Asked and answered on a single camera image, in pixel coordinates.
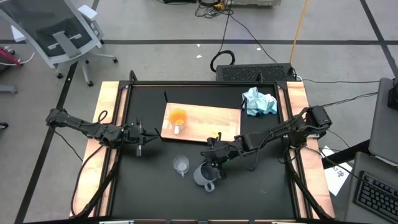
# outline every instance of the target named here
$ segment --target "black keyboard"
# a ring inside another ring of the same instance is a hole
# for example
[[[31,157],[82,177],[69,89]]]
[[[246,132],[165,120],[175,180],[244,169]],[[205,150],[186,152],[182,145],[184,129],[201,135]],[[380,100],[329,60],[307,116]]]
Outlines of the black keyboard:
[[[398,188],[361,171],[354,203],[392,223],[398,223]]]

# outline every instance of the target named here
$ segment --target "crumpled towel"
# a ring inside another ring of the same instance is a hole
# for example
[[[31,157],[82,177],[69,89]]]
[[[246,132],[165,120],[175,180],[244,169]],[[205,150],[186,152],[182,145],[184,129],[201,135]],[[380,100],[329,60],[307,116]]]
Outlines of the crumpled towel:
[[[257,87],[252,87],[249,91],[242,93],[242,99],[248,99],[247,114],[250,116],[255,116],[258,113],[260,115],[277,112],[277,102],[276,99],[270,94],[259,93]]]

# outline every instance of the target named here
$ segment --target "gray mug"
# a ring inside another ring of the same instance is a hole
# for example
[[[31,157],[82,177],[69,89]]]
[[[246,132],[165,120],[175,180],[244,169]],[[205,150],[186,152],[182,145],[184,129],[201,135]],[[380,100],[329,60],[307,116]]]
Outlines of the gray mug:
[[[207,192],[212,192],[215,189],[213,182],[217,179],[217,174],[212,166],[203,162],[195,169],[193,179],[198,185],[204,186]]]

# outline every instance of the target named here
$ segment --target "red object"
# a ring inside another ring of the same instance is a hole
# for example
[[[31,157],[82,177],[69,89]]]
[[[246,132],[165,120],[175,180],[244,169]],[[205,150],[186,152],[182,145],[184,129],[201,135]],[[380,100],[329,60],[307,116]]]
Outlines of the red object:
[[[14,59],[14,57],[9,52],[7,52],[3,49],[0,49],[0,56],[3,56],[5,59],[10,61],[10,63],[21,65],[17,60]]]

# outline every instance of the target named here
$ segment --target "concrete floor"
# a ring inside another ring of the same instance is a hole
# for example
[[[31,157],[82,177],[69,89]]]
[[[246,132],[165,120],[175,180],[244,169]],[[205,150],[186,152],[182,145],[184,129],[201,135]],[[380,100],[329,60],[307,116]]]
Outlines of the concrete floor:
[[[76,6],[91,6],[94,0],[72,0]],[[395,0],[367,0],[367,4],[385,40],[398,40]],[[283,0],[272,9],[236,8],[234,17],[262,40],[292,40],[299,22],[304,0]],[[95,83],[87,87],[78,69],[72,80],[64,107],[72,115],[92,120],[102,81],[126,80],[133,69],[140,80],[214,80],[210,60],[219,44],[201,44],[200,40],[220,40],[226,16],[203,19],[194,16],[197,4],[168,6],[155,0],[99,0],[98,22],[104,30],[102,51],[118,57],[111,60],[91,60],[89,73]],[[0,19],[0,45],[12,39],[9,24]],[[192,44],[178,44],[181,40]],[[235,21],[230,21],[226,39],[248,39],[250,35]],[[377,40],[365,11],[357,0],[310,1],[302,25],[300,40]],[[176,40],[176,44],[140,44],[129,40]],[[303,78],[318,81],[368,81],[392,78],[391,67],[380,45],[298,45],[293,61]],[[288,62],[292,46],[263,45],[278,62]],[[27,58],[32,48],[26,44],[11,44],[18,55]],[[272,63],[257,51],[254,44],[226,44],[224,49],[236,55],[236,64]],[[389,45],[398,59],[398,46]],[[218,64],[229,63],[220,57]],[[23,68],[11,68],[0,75],[1,84],[19,88],[17,95],[0,94],[0,119],[10,124],[0,134],[0,220],[15,220],[37,156],[43,145],[47,127],[45,117],[57,104],[64,80],[36,55]],[[315,84],[306,83],[311,105],[352,98],[377,91],[377,84]],[[363,98],[327,108],[333,121],[332,131],[352,146],[369,139],[376,97]],[[59,129],[83,156],[86,138],[69,129]],[[344,149],[334,135],[327,134],[320,145]],[[68,146],[54,136],[42,173],[32,197],[25,222],[67,218],[76,175],[81,162]],[[333,197],[338,218],[344,210],[344,192]]]

